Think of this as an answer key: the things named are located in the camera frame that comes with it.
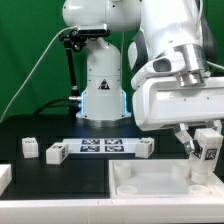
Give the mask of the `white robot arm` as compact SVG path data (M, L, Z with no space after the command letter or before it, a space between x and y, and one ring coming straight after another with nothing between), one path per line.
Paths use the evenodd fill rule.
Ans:
M128 47L134 118L143 131L172 128L191 154L205 124L218 134L224 121L224 77L212 76L216 47L203 0L66 0L63 19L74 40L136 30Z

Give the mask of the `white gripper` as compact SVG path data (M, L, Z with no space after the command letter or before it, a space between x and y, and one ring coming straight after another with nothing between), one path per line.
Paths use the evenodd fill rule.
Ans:
M186 153L191 154L195 146L188 125L207 121L207 128L222 131L224 77L210 77L205 86L194 87L180 87L175 77L151 78L135 91L132 104L141 130L172 128L177 124L174 134Z

